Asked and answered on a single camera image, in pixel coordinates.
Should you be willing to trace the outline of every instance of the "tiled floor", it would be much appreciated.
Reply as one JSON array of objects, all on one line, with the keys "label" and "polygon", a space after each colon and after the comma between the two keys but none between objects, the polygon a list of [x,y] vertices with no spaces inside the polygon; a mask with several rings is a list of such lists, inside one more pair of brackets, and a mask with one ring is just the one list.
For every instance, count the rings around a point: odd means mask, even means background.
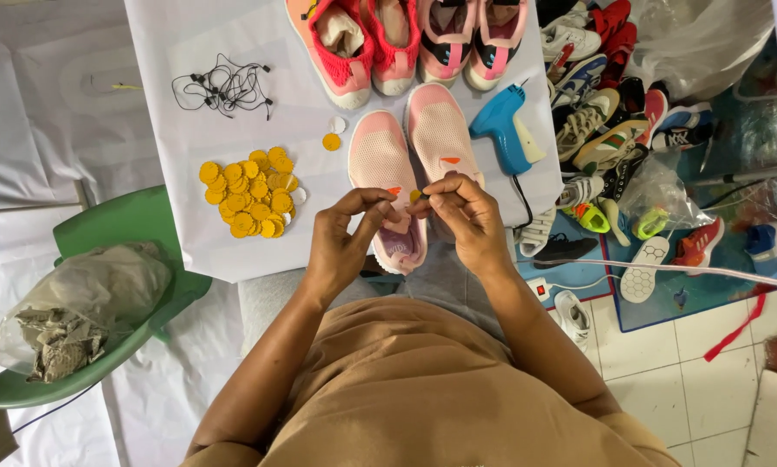
[{"label": "tiled floor", "polygon": [[764,365],[760,344],[777,335],[777,292],[711,363],[705,352],[743,323],[754,300],[631,333],[620,332],[611,297],[590,304],[594,332],[587,355],[622,408],[684,467],[740,467]]}]

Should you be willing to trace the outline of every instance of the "hand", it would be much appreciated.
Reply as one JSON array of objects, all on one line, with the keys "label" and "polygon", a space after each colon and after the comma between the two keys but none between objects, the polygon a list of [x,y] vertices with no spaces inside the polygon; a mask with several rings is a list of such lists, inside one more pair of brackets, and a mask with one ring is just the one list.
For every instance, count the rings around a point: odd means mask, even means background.
[{"label": "hand", "polygon": [[[336,205],[316,213],[311,259],[302,283],[324,307],[360,274],[365,253],[383,219],[400,222],[402,217],[391,205],[395,199],[395,195],[384,189],[356,188]],[[353,235],[349,235],[351,216],[363,211],[363,220]]]},{"label": "hand", "polygon": [[424,218],[434,210],[455,234],[457,257],[467,269],[481,281],[515,271],[495,198],[466,175],[448,175],[424,193],[430,198],[418,199],[406,212]]}]

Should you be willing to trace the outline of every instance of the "tan t-shirt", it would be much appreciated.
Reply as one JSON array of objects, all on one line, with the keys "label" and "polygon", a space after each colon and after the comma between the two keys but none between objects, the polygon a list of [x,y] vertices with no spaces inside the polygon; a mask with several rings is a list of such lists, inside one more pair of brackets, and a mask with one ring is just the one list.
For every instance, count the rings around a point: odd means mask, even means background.
[{"label": "tan t-shirt", "polygon": [[581,413],[484,331],[410,298],[326,313],[284,413],[267,456],[218,443],[183,467],[678,465],[632,416]]}]

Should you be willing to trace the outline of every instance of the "gray pants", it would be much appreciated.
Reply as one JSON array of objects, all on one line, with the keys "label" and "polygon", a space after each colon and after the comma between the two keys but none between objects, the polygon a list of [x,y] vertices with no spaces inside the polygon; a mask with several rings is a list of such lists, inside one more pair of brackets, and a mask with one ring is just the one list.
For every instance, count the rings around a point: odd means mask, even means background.
[{"label": "gray pants", "polygon": [[[241,316],[245,323],[243,354],[247,354],[273,322],[304,275],[305,269],[301,268],[239,282]],[[379,297],[377,291],[365,279],[356,278],[329,309],[374,297]],[[506,344],[487,293],[478,278],[457,258],[453,244],[430,244],[423,265],[406,276],[391,297],[415,298],[445,308]]]}]

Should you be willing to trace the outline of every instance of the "green plastic chair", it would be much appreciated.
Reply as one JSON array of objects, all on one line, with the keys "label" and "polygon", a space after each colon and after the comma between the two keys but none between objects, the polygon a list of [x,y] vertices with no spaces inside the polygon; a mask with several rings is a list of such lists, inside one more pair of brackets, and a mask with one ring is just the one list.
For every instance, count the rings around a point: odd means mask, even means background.
[{"label": "green plastic chair", "polygon": [[0,409],[48,404],[97,383],[134,355],[152,335],[165,340],[162,328],[190,303],[203,297],[212,283],[212,278],[183,269],[166,186],[142,189],[89,208],[54,227],[54,239],[62,259],[95,247],[152,241],[166,255],[165,263],[173,271],[173,278],[146,321],[116,347],[107,347],[94,363],[48,384],[28,383],[27,375],[10,370],[0,373]]}]

